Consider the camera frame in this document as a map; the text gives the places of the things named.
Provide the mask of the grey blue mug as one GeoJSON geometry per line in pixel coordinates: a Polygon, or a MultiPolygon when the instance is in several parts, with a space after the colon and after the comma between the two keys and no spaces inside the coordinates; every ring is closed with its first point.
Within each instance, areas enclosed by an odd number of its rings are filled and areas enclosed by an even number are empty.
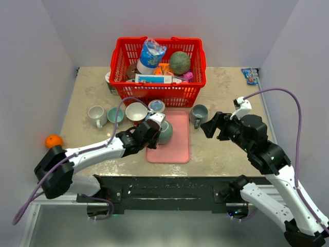
{"type": "Polygon", "coordinates": [[[201,124],[207,122],[208,109],[202,104],[195,105],[189,113],[189,120],[193,123],[194,129],[198,129],[201,124]]]}

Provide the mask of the teal green mug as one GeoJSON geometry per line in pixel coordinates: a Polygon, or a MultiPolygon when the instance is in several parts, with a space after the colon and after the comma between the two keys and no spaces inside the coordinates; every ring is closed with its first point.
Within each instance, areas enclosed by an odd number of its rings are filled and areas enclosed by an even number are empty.
{"type": "Polygon", "coordinates": [[[161,125],[161,133],[158,138],[159,145],[168,144],[173,135],[173,127],[170,122],[165,120],[161,125]]]}

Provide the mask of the dark red mug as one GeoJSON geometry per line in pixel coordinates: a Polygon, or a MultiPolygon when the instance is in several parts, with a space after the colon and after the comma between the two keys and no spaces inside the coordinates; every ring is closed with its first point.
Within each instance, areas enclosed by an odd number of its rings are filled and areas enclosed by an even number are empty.
{"type": "Polygon", "coordinates": [[[148,108],[145,107],[140,102],[134,102],[129,104],[126,107],[125,114],[127,118],[134,124],[134,126],[138,126],[141,122],[144,121],[148,114],[148,108]]]}

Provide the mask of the light blue tall mug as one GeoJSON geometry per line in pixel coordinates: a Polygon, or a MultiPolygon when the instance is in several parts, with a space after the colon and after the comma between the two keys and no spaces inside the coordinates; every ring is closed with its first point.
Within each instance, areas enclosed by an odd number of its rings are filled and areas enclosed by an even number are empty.
{"type": "Polygon", "coordinates": [[[159,99],[155,99],[152,100],[149,104],[148,104],[148,108],[150,109],[148,111],[147,116],[145,117],[145,120],[148,120],[150,118],[151,115],[153,115],[154,113],[163,113],[166,106],[165,103],[159,99]]]}

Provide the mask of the small green mug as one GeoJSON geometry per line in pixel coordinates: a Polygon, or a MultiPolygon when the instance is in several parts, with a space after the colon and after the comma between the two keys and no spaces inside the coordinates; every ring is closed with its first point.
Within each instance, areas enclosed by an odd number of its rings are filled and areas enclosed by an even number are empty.
{"type": "Polygon", "coordinates": [[[118,107],[111,108],[107,113],[107,119],[118,128],[124,120],[124,111],[118,107]]]}

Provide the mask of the white speckled mug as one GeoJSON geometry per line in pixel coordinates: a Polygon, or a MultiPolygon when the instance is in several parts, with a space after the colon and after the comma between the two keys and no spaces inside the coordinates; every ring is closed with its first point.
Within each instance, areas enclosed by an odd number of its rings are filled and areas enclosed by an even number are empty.
{"type": "Polygon", "coordinates": [[[88,119],[93,126],[97,127],[98,129],[102,129],[103,126],[107,123],[107,115],[105,109],[99,105],[91,107],[88,111],[88,119]]]}

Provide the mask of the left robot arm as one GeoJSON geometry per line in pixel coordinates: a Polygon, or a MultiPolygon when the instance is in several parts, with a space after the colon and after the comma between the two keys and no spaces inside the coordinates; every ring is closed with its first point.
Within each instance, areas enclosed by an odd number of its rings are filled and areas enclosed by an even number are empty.
{"type": "Polygon", "coordinates": [[[100,162],[137,154],[144,148],[155,149],[161,123],[147,120],[137,127],[121,131],[109,139],[80,148],[50,148],[34,169],[38,185],[47,199],[69,191],[74,174],[100,162]]]}

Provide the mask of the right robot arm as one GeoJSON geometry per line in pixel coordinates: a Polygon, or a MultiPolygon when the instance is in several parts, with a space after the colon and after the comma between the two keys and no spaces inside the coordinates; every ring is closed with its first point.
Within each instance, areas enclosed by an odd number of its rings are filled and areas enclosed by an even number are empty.
{"type": "Polygon", "coordinates": [[[284,203],[263,192],[248,177],[241,175],[229,184],[229,197],[234,202],[251,203],[269,217],[284,233],[290,246],[323,246],[328,237],[328,218],[305,196],[303,187],[294,184],[295,171],[284,150],[268,140],[267,125],[256,115],[241,119],[216,112],[201,124],[207,138],[220,130],[217,139],[230,140],[246,152],[251,165],[275,187],[284,203]]]}

